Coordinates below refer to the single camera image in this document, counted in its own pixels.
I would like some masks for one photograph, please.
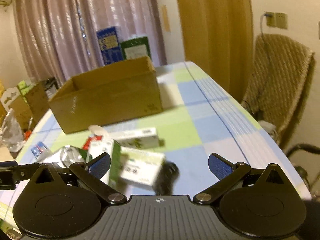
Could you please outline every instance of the pink curtain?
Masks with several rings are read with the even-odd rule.
[[[120,26],[147,35],[155,66],[165,64],[156,0],[15,0],[16,28],[29,76],[73,75],[103,66],[96,31]]]

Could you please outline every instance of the red packet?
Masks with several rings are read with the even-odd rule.
[[[101,139],[102,139],[102,136],[97,136],[97,135],[93,137],[88,137],[87,141],[82,146],[82,149],[88,150],[91,141],[101,141]]]

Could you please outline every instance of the white wall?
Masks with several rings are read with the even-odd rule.
[[[182,30],[177,0],[157,0],[167,63],[185,61]],[[167,6],[170,32],[164,29],[162,5]]]
[[[27,78],[14,23],[13,5],[5,8],[0,6],[0,80],[7,89]]]
[[[260,33],[260,16],[266,11],[286,13],[289,28],[288,30],[269,28],[264,23],[265,33],[287,35],[316,53],[316,70],[309,99],[289,147],[296,143],[310,143],[320,147],[320,0],[252,0],[254,37]],[[320,156],[299,152],[293,156],[291,161],[304,167],[311,181],[320,171]]]

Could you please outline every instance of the wall outlet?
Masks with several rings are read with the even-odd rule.
[[[272,15],[272,17],[266,17],[266,23],[269,27],[276,27],[276,17],[273,12],[266,12],[267,14]]]
[[[276,27],[288,29],[288,16],[285,13],[276,13]]]

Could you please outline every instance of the table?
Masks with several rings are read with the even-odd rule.
[[[310,198],[305,184],[284,153],[260,125],[223,88],[192,62],[156,68],[164,111],[135,120],[105,126],[108,132],[156,127],[164,145],[152,149],[164,152],[174,162],[180,176],[174,184],[175,195],[190,195],[216,183],[208,168],[208,156],[216,152],[229,161],[246,162],[253,168],[278,163],[302,198]],[[82,147],[89,131],[66,135],[49,110],[34,129],[16,161],[35,161],[31,147],[42,141],[52,151],[63,145]],[[17,188],[0,192],[0,218],[17,227],[12,207],[27,181]],[[153,191],[128,186],[129,197],[154,195]]]

